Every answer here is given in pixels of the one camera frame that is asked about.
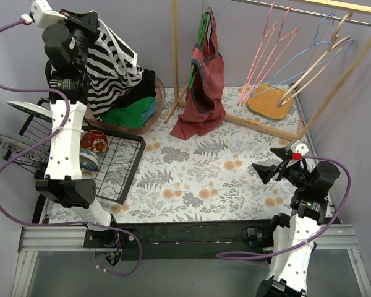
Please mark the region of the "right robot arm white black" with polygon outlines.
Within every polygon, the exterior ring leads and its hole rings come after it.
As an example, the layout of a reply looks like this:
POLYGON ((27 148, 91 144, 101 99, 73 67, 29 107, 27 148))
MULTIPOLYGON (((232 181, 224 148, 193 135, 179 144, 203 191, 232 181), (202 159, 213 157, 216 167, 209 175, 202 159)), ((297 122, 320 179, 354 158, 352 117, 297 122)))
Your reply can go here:
POLYGON ((253 164, 264 184, 272 178, 286 179, 296 190, 291 199, 291 215, 279 214, 271 220, 267 237, 273 244, 267 279, 262 281, 257 296, 306 296, 307 269, 315 247, 309 238, 322 230, 328 207, 327 195, 340 171, 332 163, 321 161, 308 170, 303 156, 308 146, 295 140, 283 148, 271 151, 282 162, 279 165, 253 164))

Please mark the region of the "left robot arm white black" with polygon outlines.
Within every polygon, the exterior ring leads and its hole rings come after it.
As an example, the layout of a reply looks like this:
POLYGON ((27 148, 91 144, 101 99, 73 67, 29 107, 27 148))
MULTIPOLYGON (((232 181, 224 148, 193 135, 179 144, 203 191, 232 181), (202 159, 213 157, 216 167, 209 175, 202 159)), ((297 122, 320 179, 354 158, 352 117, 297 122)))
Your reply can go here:
POLYGON ((80 144, 87 110, 87 58, 98 38, 98 14, 44 10, 33 5, 32 19, 42 29, 48 57, 46 79, 49 87, 52 133, 49 160, 36 189, 53 202, 71 208, 82 223, 98 232, 98 240, 111 248, 119 232, 111 227, 112 215, 96 199, 96 183, 83 179, 80 144))

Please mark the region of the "pink wire hanger front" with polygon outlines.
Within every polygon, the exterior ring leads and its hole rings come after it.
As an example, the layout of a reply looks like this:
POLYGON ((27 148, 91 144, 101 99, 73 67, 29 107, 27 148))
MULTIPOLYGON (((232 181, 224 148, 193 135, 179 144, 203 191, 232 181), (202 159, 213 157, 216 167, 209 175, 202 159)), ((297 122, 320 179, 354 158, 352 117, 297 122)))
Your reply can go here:
POLYGON ((268 26, 270 16, 271 16, 271 13, 272 13, 274 7, 275 7, 275 3, 272 3, 271 6, 270 6, 269 13, 267 15, 267 19, 266 19, 266 22, 265 22, 264 29, 263 29, 262 39, 261 39, 260 44, 258 46, 257 52, 254 56, 254 60, 253 60, 252 65, 250 67, 249 73, 247 75, 246 82, 245 82, 245 84, 242 88, 242 92, 241 92, 241 95, 239 97, 238 105, 244 105, 245 102, 247 101, 247 91, 251 91, 252 86, 253 86, 253 84, 250 84, 252 82, 252 78, 253 78, 253 76, 255 74, 255 71, 257 70, 257 67, 260 63, 260 60, 262 59, 263 54, 265 53, 265 50, 266 50, 266 48, 267 48, 267 46, 268 46, 268 44, 269 44, 269 42, 272 38, 272 35, 276 30, 276 26, 277 26, 276 22, 271 27, 268 26))

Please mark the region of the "black white striped tank top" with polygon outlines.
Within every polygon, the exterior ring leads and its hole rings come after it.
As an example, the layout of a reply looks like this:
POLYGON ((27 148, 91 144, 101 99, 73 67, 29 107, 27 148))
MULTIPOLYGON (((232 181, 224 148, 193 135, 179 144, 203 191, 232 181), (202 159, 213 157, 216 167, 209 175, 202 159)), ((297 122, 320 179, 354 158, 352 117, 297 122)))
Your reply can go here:
POLYGON ((142 81, 143 69, 137 53, 101 18, 98 38, 88 48, 87 75, 90 79, 87 103, 96 120, 142 81))

